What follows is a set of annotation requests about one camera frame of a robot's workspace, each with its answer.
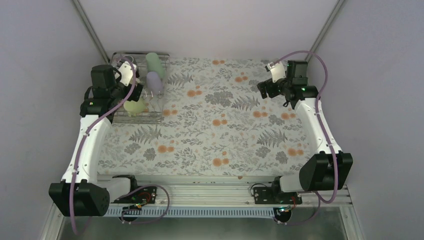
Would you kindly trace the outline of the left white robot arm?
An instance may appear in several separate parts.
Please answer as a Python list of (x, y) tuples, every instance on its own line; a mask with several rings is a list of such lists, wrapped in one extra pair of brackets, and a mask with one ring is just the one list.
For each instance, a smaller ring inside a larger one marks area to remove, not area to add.
[(110, 203), (131, 203), (139, 197), (135, 179), (119, 175), (98, 183), (101, 148), (112, 127), (115, 111), (123, 102), (137, 101), (143, 86), (137, 82), (138, 67), (125, 61), (118, 68), (97, 65), (91, 69), (92, 85), (80, 106), (79, 135), (71, 161), (59, 183), (51, 183), (48, 194), (65, 217), (104, 216)]

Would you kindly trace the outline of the mint green cup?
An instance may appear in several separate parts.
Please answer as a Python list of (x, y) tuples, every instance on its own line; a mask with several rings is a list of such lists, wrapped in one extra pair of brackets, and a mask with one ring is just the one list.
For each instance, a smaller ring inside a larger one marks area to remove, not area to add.
[(155, 52), (149, 52), (145, 56), (146, 67), (148, 72), (156, 72), (161, 80), (164, 79), (166, 75), (166, 70), (162, 65), (159, 55)]

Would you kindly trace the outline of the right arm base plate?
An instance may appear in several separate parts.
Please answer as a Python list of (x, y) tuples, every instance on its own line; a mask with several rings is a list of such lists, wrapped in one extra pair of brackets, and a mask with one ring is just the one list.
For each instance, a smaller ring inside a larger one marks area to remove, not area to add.
[(271, 187), (254, 186), (251, 190), (256, 205), (301, 205), (301, 195), (296, 192), (282, 192)]

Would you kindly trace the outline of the yellow-green mug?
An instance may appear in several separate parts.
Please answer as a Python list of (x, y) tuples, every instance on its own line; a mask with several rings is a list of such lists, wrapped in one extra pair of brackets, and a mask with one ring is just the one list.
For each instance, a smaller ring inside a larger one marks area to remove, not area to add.
[(135, 117), (146, 109), (146, 103), (142, 98), (138, 101), (127, 100), (123, 103), (123, 107), (129, 117)]

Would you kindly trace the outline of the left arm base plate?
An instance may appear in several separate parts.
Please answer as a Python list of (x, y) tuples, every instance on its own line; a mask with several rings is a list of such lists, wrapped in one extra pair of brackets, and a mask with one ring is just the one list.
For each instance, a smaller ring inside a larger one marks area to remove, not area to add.
[(119, 198), (113, 201), (114, 204), (130, 204), (130, 205), (143, 205), (154, 204), (156, 200), (157, 187), (147, 186), (143, 187), (135, 193)]

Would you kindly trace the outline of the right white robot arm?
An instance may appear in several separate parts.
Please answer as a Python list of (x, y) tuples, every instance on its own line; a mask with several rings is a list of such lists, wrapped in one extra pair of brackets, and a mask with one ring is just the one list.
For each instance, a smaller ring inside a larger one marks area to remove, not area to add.
[(285, 97), (300, 118), (312, 156), (294, 175), (281, 176), (271, 189), (271, 198), (284, 203), (294, 192), (340, 190), (353, 165), (350, 153), (343, 152), (334, 139), (322, 111), (319, 91), (308, 84), (308, 63), (288, 60), (266, 65), (271, 78), (257, 84), (262, 98)]

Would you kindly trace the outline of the lilac cup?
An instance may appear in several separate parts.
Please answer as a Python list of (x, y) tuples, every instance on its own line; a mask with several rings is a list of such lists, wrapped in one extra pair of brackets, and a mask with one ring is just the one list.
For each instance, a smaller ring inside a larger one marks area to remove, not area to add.
[(164, 85), (160, 76), (155, 71), (150, 71), (146, 75), (147, 87), (153, 95), (164, 93)]

